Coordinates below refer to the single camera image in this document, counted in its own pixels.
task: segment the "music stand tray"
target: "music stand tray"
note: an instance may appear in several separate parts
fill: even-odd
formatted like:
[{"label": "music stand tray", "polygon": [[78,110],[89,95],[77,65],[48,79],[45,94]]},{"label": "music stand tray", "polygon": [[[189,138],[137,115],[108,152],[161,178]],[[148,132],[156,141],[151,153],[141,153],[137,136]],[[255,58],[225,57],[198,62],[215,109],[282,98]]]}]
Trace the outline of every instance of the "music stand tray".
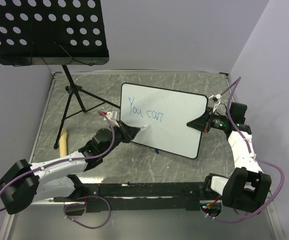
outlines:
[{"label": "music stand tray", "polygon": [[[67,65],[103,65],[109,61],[100,0],[0,0],[0,64],[14,67],[62,65],[69,93],[54,148],[65,120],[104,103],[118,105],[74,83]],[[79,92],[102,103],[86,109]],[[67,116],[72,95],[81,110]]]}]

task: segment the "gray floor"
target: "gray floor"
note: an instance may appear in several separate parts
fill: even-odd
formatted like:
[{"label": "gray floor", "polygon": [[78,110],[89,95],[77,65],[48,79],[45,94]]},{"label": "gray floor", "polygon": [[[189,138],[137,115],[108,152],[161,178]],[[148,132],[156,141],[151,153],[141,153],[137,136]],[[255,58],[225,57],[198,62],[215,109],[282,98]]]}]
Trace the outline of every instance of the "gray floor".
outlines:
[{"label": "gray floor", "polygon": [[[166,89],[199,93],[206,96],[217,94],[227,88],[225,75],[211,73],[159,73],[159,72],[113,72],[74,74],[77,85],[86,91],[119,105],[122,83],[137,83]],[[64,74],[55,76],[55,84],[37,146],[33,162],[43,162],[59,157],[59,150],[53,145],[60,121],[66,106],[68,94],[65,86],[68,80]],[[101,101],[81,93],[85,107],[91,108]],[[87,113],[79,113],[65,121],[68,132],[68,153],[84,146],[101,128],[108,125],[97,114],[98,110],[113,109],[104,104]],[[75,97],[72,98],[68,114],[79,111]],[[219,130],[212,129],[202,135],[200,150],[196,159],[188,159],[171,153],[155,150],[135,143],[120,144],[108,155],[104,162],[95,169],[79,174],[84,183],[150,183],[150,182],[201,182],[209,173],[229,176],[234,170],[232,151],[226,136]]]}]

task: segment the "wooden rolling pin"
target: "wooden rolling pin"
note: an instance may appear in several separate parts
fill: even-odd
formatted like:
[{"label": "wooden rolling pin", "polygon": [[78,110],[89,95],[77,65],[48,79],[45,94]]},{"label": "wooden rolling pin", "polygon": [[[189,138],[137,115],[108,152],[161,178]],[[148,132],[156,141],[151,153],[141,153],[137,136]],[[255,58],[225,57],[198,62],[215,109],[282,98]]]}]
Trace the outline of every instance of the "wooden rolling pin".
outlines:
[{"label": "wooden rolling pin", "polygon": [[62,129],[60,139],[59,139],[59,150],[60,150],[60,157],[67,156],[67,130],[65,128]]}]

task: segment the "whiteboard black frame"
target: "whiteboard black frame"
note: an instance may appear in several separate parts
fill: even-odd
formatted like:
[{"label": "whiteboard black frame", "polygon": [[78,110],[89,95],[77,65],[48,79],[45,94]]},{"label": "whiteboard black frame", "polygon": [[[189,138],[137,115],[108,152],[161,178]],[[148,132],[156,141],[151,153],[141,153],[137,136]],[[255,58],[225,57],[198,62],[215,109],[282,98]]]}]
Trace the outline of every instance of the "whiteboard black frame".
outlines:
[{"label": "whiteboard black frame", "polygon": [[[129,85],[135,85],[135,86],[141,86],[141,87],[148,87],[148,88],[153,88],[153,89],[161,89],[161,90],[167,90],[167,91],[173,91],[173,92],[178,92],[178,93],[183,93],[183,94],[192,94],[192,95],[198,95],[198,96],[203,96],[206,98],[206,105],[205,105],[205,108],[207,109],[208,107],[208,103],[209,103],[209,98],[204,95],[204,94],[200,94],[200,93],[194,93],[194,92],[187,92],[187,91],[180,91],[180,90],[174,90],[174,89],[168,89],[168,88],[163,88],[163,87],[157,87],[157,86],[149,86],[149,85],[142,85],[142,84],[137,84],[137,83],[132,83],[132,82],[124,82],[123,84],[121,84],[121,90],[120,90],[120,112],[119,112],[119,120],[121,121],[121,104],[122,104],[122,94],[123,94],[123,86],[124,84],[129,84]],[[184,158],[187,158],[187,159],[196,159],[199,155],[199,149],[200,149],[200,143],[201,143],[201,138],[202,138],[202,135],[203,135],[203,132],[200,132],[200,138],[199,138],[199,144],[198,144],[198,151],[196,153],[196,156],[191,158],[191,157],[187,157],[187,156],[183,156],[183,155],[180,155],[180,154],[176,154],[176,153],[173,153],[173,152],[170,152],[170,151],[165,151],[165,150],[161,150],[161,151],[164,151],[166,153],[170,153],[170,154],[174,154],[174,155],[177,155],[177,156],[181,156],[181,157],[184,157]],[[151,148],[151,149],[158,149],[158,148],[154,148],[152,146],[148,146],[148,145],[144,145],[144,144],[141,144],[141,143],[137,143],[137,142],[132,142],[134,144],[139,144],[139,145],[142,145],[142,146],[146,146],[148,148]]]}]

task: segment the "wall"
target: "wall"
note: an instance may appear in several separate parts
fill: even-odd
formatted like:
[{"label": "wall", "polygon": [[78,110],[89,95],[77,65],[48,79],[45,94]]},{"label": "wall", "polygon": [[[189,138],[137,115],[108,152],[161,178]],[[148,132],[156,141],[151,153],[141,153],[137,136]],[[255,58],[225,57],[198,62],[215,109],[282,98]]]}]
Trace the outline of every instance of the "wall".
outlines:
[{"label": "wall", "polygon": [[[229,78],[238,76],[235,100],[248,105],[255,152],[285,172],[275,205],[289,239],[289,1],[270,0]],[[275,190],[279,173],[263,169],[271,174]]]},{"label": "wall", "polygon": [[[229,73],[268,0],[102,0],[110,61],[94,70]],[[50,66],[54,72],[61,66]]]},{"label": "wall", "polygon": [[0,178],[15,161],[29,159],[51,79],[47,66],[0,65]]}]

